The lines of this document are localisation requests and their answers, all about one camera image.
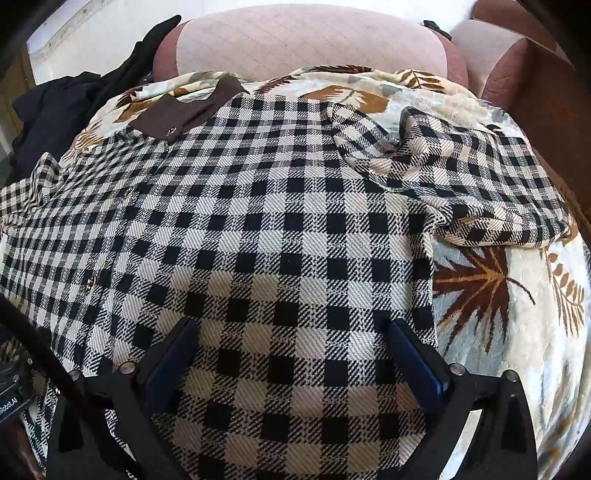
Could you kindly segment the small black object behind pillow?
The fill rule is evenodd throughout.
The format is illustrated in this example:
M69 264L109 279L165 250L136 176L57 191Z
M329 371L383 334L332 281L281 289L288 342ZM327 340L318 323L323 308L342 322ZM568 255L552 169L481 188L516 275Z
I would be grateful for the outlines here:
M448 41L452 41L453 40L453 37L448 32L446 32L445 30L442 30L436 22L434 22L432 20L424 20L423 21L423 25L426 28L428 28L428 29L436 32L440 36L446 38Z

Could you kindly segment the dark navy clothing pile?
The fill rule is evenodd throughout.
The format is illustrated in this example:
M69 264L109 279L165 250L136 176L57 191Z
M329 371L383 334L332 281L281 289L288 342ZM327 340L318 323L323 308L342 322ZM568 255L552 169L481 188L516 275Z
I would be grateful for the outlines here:
M175 15L152 27L135 43L130 56L105 75L83 72L34 87L13 101L23 127L12 143L6 183L31 175L44 153L60 158L107 100L136 87L148 77L153 59L166 35L179 23Z

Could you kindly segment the brown wooden headboard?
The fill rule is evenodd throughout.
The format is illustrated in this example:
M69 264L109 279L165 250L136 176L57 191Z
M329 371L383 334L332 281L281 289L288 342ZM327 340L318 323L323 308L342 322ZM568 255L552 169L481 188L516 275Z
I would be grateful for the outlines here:
M479 1L472 18L517 37L493 61L482 96L509 111L590 215L590 91L558 42L517 1Z

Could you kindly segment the pink quilted pillow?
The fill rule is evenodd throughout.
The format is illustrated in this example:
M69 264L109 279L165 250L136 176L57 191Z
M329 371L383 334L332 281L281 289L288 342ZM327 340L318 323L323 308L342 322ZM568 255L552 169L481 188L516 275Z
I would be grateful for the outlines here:
M153 61L156 80L229 71L250 80L301 67L415 69L468 86L466 62L442 34L397 17L328 5L270 5L202 16L175 27Z

